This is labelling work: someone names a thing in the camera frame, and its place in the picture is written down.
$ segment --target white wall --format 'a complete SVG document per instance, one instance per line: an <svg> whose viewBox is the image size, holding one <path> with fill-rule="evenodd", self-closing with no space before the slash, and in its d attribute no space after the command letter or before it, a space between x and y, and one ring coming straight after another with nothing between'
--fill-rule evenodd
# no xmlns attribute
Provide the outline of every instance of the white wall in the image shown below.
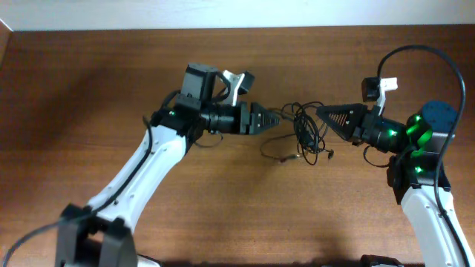
<svg viewBox="0 0 475 267"><path fill-rule="evenodd" d="M13 30L475 23L474 0L0 0Z"/></svg>

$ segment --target robotic arm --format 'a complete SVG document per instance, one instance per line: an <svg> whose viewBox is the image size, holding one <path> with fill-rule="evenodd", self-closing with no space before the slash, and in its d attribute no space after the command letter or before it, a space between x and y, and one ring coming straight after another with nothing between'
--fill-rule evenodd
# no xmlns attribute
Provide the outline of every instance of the robotic arm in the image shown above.
<svg viewBox="0 0 475 267"><path fill-rule="evenodd" d="M405 124L382 117L385 91L397 89L396 78L381 78L382 64L389 56L407 49L435 53L453 68L462 89L458 113L445 102L431 101ZM444 53L431 47L401 47L381 61L378 77L362 82L364 101L376 101L371 110L363 104L325 106L317 110L317 115L343 140L354 145L367 143L383 153L395 154L388 165L379 167L387 167L387 184L393 188L397 203L413 226L426 266L475 266L456 218L451 185L442 164L465 104L465 86L454 66Z"/></svg>
<svg viewBox="0 0 475 267"><path fill-rule="evenodd" d="M217 77L226 88L212 97ZM258 103L252 103L248 111L245 102L237 101L239 94L249 91L253 80L248 72L234 75L189 64L181 91L165 100L150 123L144 121L148 130L122 170L89 200L87 208L69 205L63 211L62 218L71 222L59 227L55 266L159 266L137 256L132 233L165 175L204 130L249 135L278 125L278 117ZM168 103L174 96L175 105L170 108ZM90 238L98 231L104 234L102 243Z"/></svg>

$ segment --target black mount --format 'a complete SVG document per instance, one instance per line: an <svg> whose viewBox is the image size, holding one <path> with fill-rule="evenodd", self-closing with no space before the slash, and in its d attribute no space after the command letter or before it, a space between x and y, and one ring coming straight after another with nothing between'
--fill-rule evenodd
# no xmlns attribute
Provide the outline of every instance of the black mount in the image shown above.
<svg viewBox="0 0 475 267"><path fill-rule="evenodd" d="M317 116L353 145L365 142L383 153L402 152L408 144L405 126L379 116L379 111L378 106L369 111L363 104L333 105L318 107Z"/></svg>
<svg viewBox="0 0 475 267"><path fill-rule="evenodd" d="M69 205L61 218L77 218L91 213L88 209ZM92 239L103 233L102 242ZM137 253L131 230L124 221L113 222L92 217L61 225L58 229L55 267L130 267L137 266Z"/></svg>
<svg viewBox="0 0 475 267"><path fill-rule="evenodd" d="M386 177L387 185L393 188L396 202L398 205L401 205L402 197L409 188L419 189L423 185L433 186L439 155L424 153L416 157L405 156L401 158L399 164L396 164L398 156L401 155L391 156L389 167L386 170ZM451 191L451 184L448 182L447 176L445 176L443 164L440 169L439 184L437 186L444 191Z"/></svg>
<svg viewBox="0 0 475 267"><path fill-rule="evenodd" d="M252 74L244 74L238 94L248 93L254 82ZM216 77L223 81L228 90L224 95L212 97ZM211 134L248 135L260 134L279 124L279 118L258 103L251 103L250 111L247 110L246 102L239 102L236 106L221 104L229 96L230 86L231 83L217 68L189 63L174 107L164 105L154 112L151 125L164 125L186 136L188 151L204 130Z"/></svg>

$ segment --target blue motor cap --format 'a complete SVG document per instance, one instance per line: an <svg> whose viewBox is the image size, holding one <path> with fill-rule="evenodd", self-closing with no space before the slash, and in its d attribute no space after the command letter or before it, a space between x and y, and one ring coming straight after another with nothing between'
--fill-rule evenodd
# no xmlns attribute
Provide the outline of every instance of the blue motor cap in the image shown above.
<svg viewBox="0 0 475 267"><path fill-rule="evenodd" d="M420 114L432 127L433 132L448 134L455 123L457 112L448 103L443 101L430 101L425 104Z"/></svg>

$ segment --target green led light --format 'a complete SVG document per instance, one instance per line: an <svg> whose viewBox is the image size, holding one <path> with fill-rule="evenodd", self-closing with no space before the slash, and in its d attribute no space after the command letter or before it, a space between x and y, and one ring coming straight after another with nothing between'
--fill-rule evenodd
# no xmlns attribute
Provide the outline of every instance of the green led light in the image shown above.
<svg viewBox="0 0 475 267"><path fill-rule="evenodd" d="M419 128L419 125L413 125L409 129L406 130L407 135L413 133L415 130Z"/></svg>
<svg viewBox="0 0 475 267"><path fill-rule="evenodd" d="M417 145L421 148L432 138L432 129L427 130L424 134L421 135L419 140L417 140Z"/></svg>
<svg viewBox="0 0 475 267"><path fill-rule="evenodd" d="M414 157L422 156L423 153L424 153L424 151L422 151L422 149L419 149L419 150L417 150L417 151L413 151L413 152L410 154L410 157L411 157L411 158L414 158Z"/></svg>

